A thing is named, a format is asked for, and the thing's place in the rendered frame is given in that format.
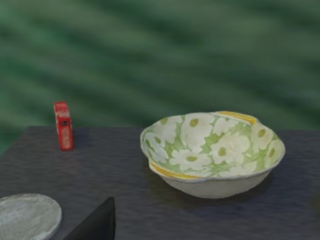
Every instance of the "table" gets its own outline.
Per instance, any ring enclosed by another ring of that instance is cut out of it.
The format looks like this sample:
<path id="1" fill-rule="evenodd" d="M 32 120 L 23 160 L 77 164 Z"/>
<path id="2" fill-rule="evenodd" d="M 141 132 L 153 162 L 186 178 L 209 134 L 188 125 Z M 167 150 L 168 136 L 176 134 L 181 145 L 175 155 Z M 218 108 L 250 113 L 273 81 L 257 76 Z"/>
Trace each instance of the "table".
<path id="1" fill-rule="evenodd" d="M 259 186 L 224 200 L 200 199 L 148 170 L 139 128 L 76 128 L 61 152 L 56 129 L 29 127 L 0 157 L 0 197 L 39 193 L 63 210 L 62 240 L 107 197 L 116 240 L 319 240 L 320 131 L 278 131 L 287 154 Z"/>

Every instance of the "red object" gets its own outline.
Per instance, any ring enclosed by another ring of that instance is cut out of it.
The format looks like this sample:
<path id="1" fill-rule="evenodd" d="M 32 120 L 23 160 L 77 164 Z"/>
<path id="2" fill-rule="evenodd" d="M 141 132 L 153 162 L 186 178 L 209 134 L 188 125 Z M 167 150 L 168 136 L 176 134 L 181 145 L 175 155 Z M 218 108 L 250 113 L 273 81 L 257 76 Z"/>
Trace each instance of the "red object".
<path id="1" fill-rule="evenodd" d="M 74 147 L 74 141 L 67 103 L 64 101 L 57 101 L 53 104 L 53 109 L 60 149 L 62 151 L 71 150 Z"/>

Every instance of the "gray disc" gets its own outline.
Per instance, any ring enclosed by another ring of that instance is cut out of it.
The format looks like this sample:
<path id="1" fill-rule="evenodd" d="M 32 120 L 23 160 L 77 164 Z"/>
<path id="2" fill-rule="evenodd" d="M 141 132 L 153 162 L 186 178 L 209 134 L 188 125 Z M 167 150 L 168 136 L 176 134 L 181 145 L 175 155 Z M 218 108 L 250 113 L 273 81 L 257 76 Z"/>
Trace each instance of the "gray disc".
<path id="1" fill-rule="evenodd" d="M 0 240 L 48 240 L 62 219 L 52 198 L 18 194 L 0 199 Z"/>

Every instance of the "yellow flower center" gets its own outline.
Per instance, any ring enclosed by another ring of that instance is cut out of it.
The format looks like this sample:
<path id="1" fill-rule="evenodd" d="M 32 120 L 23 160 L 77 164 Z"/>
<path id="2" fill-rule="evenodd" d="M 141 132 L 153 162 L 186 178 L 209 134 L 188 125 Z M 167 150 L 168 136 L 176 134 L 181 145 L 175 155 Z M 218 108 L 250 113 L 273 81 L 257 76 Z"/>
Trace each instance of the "yellow flower center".
<path id="1" fill-rule="evenodd" d="M 264 135 L 266 134 L 266 130 L 265 129 L 261 129 L 258 133 L 258 137 L 262 138 Z"/>
<path id="2" fill-rule="evenodd" d="M 227 154 L 226 148 L 225 148 L 225 147 L 221 147 L 221 148 L 219 149 L 219 151 L 218 151 L 218 155 L 219 155 L 220 157 L 222 157 L 222 156 L 225 156 L 226 154 Z"/>
<path id="3" fill-rule="evenodd" d="M 198 119 L 198 118 L 194 118 L 194 119 L 192 119 L 192 120 L 190 121 L 190 126 L 191 126 L 191 127 L 195 127 L 195 126 L 198 125 L 198 123 L 199 123 L 199 119 Z"/>
<path id="4" fill-rule="evenodd" d="M 196 161 L 198 158 L 196 156 L 187 156 L 186 157 L 186 160 L 189 161 L 189 162 L 194 162 Z"/>
<path id="5" fill-rule="evenodd" d="M 154 140 L 155 140 L 155 142 L 157 143 L 157 144 L 160 144 L 161 143 L 161 140 L 160 140 L 160 138 L 158 138 L 158 137 L 154 137 Z"/>
<path id="6" fill-rule="evenodd" d="M 167 117 L 165 117 L 165 118 L 163 118 L 163 119 L 160 120 L 160 123 L 161 123 L 162 125 L 165 125 L 167 122 L 168 122 L 168 118 L 167 118 Z"/>
<path id="7" fill-rule="evenodd" d="M 269 153 L 269 157 L 271 158 L 273 155 L 275 155 L 276 150 L 272 148 L 272 150 Z"/>

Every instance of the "green background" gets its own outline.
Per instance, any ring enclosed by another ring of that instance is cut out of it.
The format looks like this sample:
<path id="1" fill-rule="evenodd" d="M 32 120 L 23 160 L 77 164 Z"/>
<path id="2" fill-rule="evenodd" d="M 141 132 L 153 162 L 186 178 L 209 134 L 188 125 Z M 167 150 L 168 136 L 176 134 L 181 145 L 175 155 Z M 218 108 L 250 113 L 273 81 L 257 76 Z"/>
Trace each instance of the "green background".
<path id="1" fill-rule="evenodd" d="M 320 2 L 1 0 L 0 151 L 27 126 L 228 110 L 320 126 Z"/>

